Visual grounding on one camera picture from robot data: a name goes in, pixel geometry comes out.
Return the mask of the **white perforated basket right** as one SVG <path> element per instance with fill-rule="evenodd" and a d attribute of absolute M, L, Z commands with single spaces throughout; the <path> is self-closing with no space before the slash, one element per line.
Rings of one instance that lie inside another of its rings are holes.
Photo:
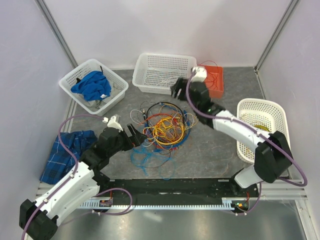
<path fill-rule="evenodd" d="M 237 104 L 236 116 L 260 130 L 283 133 L 288 144 L 291 144 L 285 110 L 276 102 L 258 98 L 244 98 Z"/>

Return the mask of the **white perforated basket middle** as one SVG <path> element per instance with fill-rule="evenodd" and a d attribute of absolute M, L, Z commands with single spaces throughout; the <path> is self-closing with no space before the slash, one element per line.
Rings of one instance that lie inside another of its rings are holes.
<path fill-rule="evenodd" d="M 143 93 L 170 95 L 177 79 L 187 79 L 196 65 L 193 56 L 142 53 L 135 65 L 132 84 Z"/>

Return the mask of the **white perforated basket left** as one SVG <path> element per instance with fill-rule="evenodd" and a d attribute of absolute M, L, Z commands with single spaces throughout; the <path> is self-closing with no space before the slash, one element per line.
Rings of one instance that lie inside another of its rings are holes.
<path fill-rule="evenodd" d="M 113 98 L 109 103 L 104 105 L 101 109 L 97 111 L 91 111 L 86 103 L 88 101 L 84 100 L 82 94 L 72 93 L 71 87 L 73 87 L 77 82 L 79 82 L 85 75 L 92 71 L 101 71 L 103 75 L 108 79 L 110 85 L 115 83 L 116 86 L 120 87 L 122 91 Z M 112 107 L 114 107 L 119 101 L 121 101 L 125 97 L 125 93 L 129 88 L 129 84 L 121 78 L 118 74 L 112 71 L 110 68 L 106 67 L 104 64 L 99 62 L 96 59 L 89 59 L 84 63 L 77 66 L 71 72 L 66 74 L 60 81 L 59 86 L 84 110 L 86 110 L 89 114 L 103 116 L 107 111 L 109 111 Z"/>

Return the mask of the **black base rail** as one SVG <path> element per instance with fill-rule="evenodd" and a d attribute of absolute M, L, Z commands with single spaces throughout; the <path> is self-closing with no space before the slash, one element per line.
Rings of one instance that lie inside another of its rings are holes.
<path fill-rule="evenodd" d="M 103 184 L 100 192 L 122 188 L 132 196 L 132 203 L 218 203 L 218 199 L 259 195 L 256 184 L 240 188 L 231 178 L 114 179 Z"/>

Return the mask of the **white perforated basket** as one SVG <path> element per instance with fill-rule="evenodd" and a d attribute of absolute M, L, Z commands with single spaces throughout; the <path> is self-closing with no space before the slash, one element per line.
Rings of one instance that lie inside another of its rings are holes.
<path fill-rule="evenodd" d="M 170 95 L 177 79 L 187 79 L 196 65 L 193 56 L 142 53 L 135 65 L 132 84 L 143 93 Z"/>
<path fill-rule="evenodd" d="M 291 144 L 285 110 L 276 102 L 258 98 L 244 98 L 237 104 L 236 116 L 260 130 L 283 133 L 288 144 Z"/>
<path fill-rule="evenodd" d="M 79 82 L 85 75 L 92 71 L 101 71 L 103 75 L 108 79 L 110 85 L 115 83 L 116 86 L 120 87 L 122 91 L 113 98 L 109 103 L 104 105 L 101 109 L 97 111 L 91 111 L 86 103 L 88 101 L 84 100 L 82 94 L 72 93 L 71 87 L 73 87 L 77 82 Z M 89 114 L 103 116 L 107 111 L 109 111 L 112 107 L 114 107 L 119 101 L 121 101 L 125 97 L 125 93 L 129 88 L 129 84 L 121 78 L 118 74 L 112 71 L 110 68 L 106 67 L 104 64 L 99 62 L 96 59 L 89 59 L 84 63 L 77 66 L 71 72 L 66 74 L 60 81 L 59 86 L 84 110 L 86 110 Z"/>

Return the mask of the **aluminium frame post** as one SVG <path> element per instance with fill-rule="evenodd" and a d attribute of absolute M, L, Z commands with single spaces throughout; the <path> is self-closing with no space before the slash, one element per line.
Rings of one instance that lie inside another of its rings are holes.
<path fill-rule="evenodd" d="M 73 68 L 76 68 L 78 66 L 78 63 L 77 63 L 69 45 L 67 44 L 67 41 L 65 40 L 58 24 L 56 23 L 53 14 L 51 13 L 49 7 L 47 6 L 46 2 L 44 0 L 35 0 L 35 3 L 37 4 L 38 8 L 40 9 L 45 20 L 47 21 L 50 29 L 52 30 L 55 38 L 57 39 L 60 47 L 62 48 L 63 52 L 65 53 L 70 64 L 72 65 Z"/>
<path fill-rule="evenodd" d="M 300 0 L 290 0 L 288 6 L 286 7 L 282 17 L 280 18 L 275 30 L 273 31 L 266 47 L 264 48 L 261 56 L 259 57 L 254 71 L 258 74 L 259 70 L 261 69 L 262 65 L 264 64 L 265 60 L 267 59 L 268 55 L 272 51 L 273 47 L 275 46 L 278 38 L 280 37 L 281 33 L 283 32 L 285 26 L 287 25 L 288 21 L 290 20 L 291 16 L 293 15 L 296 7 L 300 3 Z"/>

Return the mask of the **aluminium frame post right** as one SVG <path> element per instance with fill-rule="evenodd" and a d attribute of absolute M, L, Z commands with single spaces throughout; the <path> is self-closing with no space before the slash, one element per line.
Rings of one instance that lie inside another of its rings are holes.
<path fill-rule="evenodd" d="M 254 71 L 258 74 L 259 70 L 261 69 L 262 65 L 264 64 L 265 60 L 267 59 L 268 55 L 272 51 L 273 47 L 275 46 L 278 38 L 280 37 L 281 33 L 283 32 L 285 26 L 287 25 L 288 21 L 290 20 L 291 16 L 293 15 L 296 7 L 300 3 L 300 0 L 290 0 L 288 6 L 286 7 L 282 17 L 280 18 L 275 30 L 273 31 L 266 47 L 264 48 L 261 56 L 259 57 Z"/>

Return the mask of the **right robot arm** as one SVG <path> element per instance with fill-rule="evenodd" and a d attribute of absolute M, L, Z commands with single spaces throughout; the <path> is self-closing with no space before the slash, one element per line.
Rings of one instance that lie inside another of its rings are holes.
<path fill-rule="evenodd" d="M 242 196 L 248 187 L 260 182 L 273 183 L 292 165 L 290 146 L 282 132 L 264 131 L 236 118 L 211 100 L 205 83 L 180 77 L 170 89 L 173 98 L 189 103 L 202 124 L 228 135 L 254 153 L 254 163 L 238 171 L 229 184 L 233 196 Z"/>

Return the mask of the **orange plastic tray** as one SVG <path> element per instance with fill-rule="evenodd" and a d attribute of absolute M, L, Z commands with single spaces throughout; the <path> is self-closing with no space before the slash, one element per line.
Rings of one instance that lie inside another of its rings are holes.
<path fill-rule="evenodd" d="M 214 99 L 222 98 L 224 94 L 224 69 L 221 66 L 203 65 L 207 71 L 207 78 L 204 83 L 209 91 L 209 96 Z"/>

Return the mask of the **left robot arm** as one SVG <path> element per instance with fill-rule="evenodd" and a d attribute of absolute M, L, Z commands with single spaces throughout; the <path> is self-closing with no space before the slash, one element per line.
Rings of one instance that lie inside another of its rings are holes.
<path fill-rule="evenodd" d="M 110 123 L 94 142 L 76 160 L 74 167 L 49 191 L 34 201 L 26 199 L 20 205 L 19 226 L 24 239 L 49 240 L 64 219 L 88 199 L 104 197 L 110 191 L 110 178 L 101 172 L 110 158 L 118 152 L 140 146 L 147 136 L 132 124 L 131 136 L 118 123 Z"/>

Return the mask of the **grey cloth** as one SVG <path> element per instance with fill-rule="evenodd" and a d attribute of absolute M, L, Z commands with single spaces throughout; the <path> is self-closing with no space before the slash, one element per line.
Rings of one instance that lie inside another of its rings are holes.
<path fill-rule="evenodd" d="M 88 101 L 85 105 L 91 110 L 91 111 L 97 111 L 101 109 L 104 105 L 108 104 L 113 98 L 115 98 L 123 89 L 118 87 L 115 83 L 112 83 L 111 85 L 111 92 L 110 96 L 104 98 L 103 100 L 92 100 Z"/>

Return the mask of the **blue plaid cloth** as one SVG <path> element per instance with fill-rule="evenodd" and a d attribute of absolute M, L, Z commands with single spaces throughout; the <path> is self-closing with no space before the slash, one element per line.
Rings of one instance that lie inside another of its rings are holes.
<path fill-rule="evenodd" d="M 62 144 L 79 160 L 81 155 L 95 141 L 97 141 L 97 137 L 92 130 L 74 131 L 71 133 L 62 132 L 60 137 L 56 137 L 52 145 L 39 180 L 49 185 L 55 185 L 75 166 L 75 159 L 63 148 Z"/>

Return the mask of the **aluminium frame post left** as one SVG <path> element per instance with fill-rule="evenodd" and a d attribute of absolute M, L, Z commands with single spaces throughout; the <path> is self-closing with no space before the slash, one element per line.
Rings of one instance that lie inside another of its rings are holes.
<path fill-rule="evenodd" d="M 65 40 L 58 24 L 56 23 L 53 14 L 51 13 L 49 7 L 47 6 L 46 2 L 44 0 L 35 0 L 35 3 L 37 4 L 38 8 L 40 9 L 45 20 L 47 21 L 50 29 L 52 30 L 55 38 L 57 39 L 60 47 L 62 48 L 63 52 L 65 53 L 70 64 L 72 65 L 73 68 L 76 68 L 78 66 L 78 63 L 77 63 L 69 45 L 67 44 L 67 41 Z"/>

